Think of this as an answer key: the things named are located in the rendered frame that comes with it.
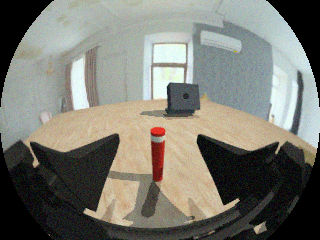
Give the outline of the red peg with white band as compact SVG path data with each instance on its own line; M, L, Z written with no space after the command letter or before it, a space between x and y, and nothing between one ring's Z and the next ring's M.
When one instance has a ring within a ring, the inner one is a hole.
M151 161L153 165L153 180L163 180L164 171L165 129L151 129Z

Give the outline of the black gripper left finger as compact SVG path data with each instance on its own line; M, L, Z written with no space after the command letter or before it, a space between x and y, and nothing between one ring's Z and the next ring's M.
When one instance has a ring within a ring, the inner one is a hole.
M119 143L119 133L113 133L69 152L55 151L36 141L31 143L31 149L39 164L56 173L69 192L87 205L85 208L96 212Z

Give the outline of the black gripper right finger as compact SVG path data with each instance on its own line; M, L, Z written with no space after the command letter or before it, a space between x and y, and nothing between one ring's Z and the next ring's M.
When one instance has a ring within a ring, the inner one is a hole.
M257 173L257 169L261 167L261 163L276 153L279 143L275 141L267 147L264 145L263 148L247 151L199 133L197 147L211 173L213 183L221 197L221 203L225 205L237 199L236 195L239 195L241 189L247 187Z

